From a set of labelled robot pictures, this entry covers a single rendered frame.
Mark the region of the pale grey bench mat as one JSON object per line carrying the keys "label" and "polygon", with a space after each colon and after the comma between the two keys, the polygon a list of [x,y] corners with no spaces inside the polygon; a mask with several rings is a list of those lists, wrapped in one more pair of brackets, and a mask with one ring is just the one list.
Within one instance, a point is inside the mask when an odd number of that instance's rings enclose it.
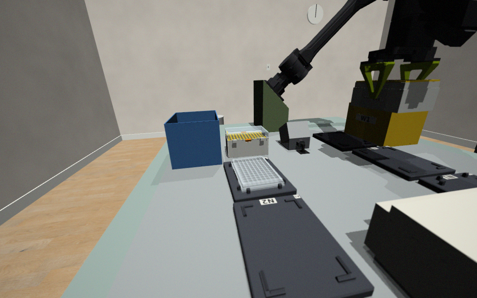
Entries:
{"label": "pale grey bench mat", "polygon": [[[364,244],[376,202],[438,194],[313,137],[345,127],[310,130],[310,154],[288,150],[269,133],[268,158],[374,286],[365,298],[410,298]],[[477,159],[418,143],[392,147],[477,176]],[[233,197],[224,165],[171,167],[131,242],[106,298],[252,298]]]}

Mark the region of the white multi-well plate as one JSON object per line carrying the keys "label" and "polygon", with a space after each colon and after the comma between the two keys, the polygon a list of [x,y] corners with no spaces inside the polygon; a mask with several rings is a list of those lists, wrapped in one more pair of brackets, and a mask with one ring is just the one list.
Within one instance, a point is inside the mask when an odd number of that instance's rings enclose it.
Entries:
{"label": "white multi-well plate", "polygon": [[282,183],[282,187],[285,185],[263,156],[235,159],[231,161],[231,166],[242,192],[246,192],[246,188],[256,191],[277,188],[279,183]]}

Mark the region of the yellow open-top bin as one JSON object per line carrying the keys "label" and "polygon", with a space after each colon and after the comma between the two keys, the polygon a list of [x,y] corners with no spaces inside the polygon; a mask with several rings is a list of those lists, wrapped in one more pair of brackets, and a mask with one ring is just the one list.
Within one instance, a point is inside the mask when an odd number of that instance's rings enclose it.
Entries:
{"label": "yellow open-top bin", "polygon": [[344,132],[379,147],[418,144],[428,111],[390,113],[349,103]]}

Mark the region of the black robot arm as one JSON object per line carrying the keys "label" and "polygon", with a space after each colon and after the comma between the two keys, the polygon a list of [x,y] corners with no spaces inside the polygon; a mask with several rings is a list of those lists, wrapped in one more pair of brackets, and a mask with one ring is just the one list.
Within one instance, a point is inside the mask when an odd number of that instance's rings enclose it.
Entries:
{"label": "black robot arm", "polygon": [[[296,85],[313,68],[312,59],[352,16],[376,0],[347,0],[337,14],[301,50],[295,49],[280,64],[281,73],[264,80],[281,95],[288,84]],[[419,7],[420,6],[420,7]],[[420,15],[412,15],[420,14]],[[477,0],[395,0],[391,21],[395,21],[391,47],[461,47],[477,32]],[[272,85],[272,86],[271,86]]]}

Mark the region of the blue open-top bin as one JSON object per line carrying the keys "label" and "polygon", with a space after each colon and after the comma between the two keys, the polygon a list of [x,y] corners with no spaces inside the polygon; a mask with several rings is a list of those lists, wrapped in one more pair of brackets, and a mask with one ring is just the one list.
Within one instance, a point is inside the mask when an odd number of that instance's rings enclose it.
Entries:
{"label": "blue open-top bin", "polygon": [[172,170],[223,164],[216,110],[174,113],[164,128]]}

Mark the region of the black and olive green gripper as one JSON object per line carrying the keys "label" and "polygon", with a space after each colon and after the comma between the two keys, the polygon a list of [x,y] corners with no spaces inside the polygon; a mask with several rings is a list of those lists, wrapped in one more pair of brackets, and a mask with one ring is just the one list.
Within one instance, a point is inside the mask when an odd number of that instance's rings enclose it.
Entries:
{"label": "black and olive green gripper", "polygon": [[[420,15],[420,14],[412,14]],[[434,58],[437,47],[391,47],[390,41],[393,33],[395,21],[412,15],[396,18],[390,23],[388,38],[385,49],[369,52],[367,62],[360,62],[360,71],[363,74],[370,99],[377,99],[382,87],[390,75],[395,59],[404,59],[403,62],[410,64],[400,65],[401,80],[409,79],[411,70],[422,70],[417,79],[426,79],[426,77],[437,67],[441,58]],[[379,70],[378,82],[373,91],[373,81],[371,72]]]}

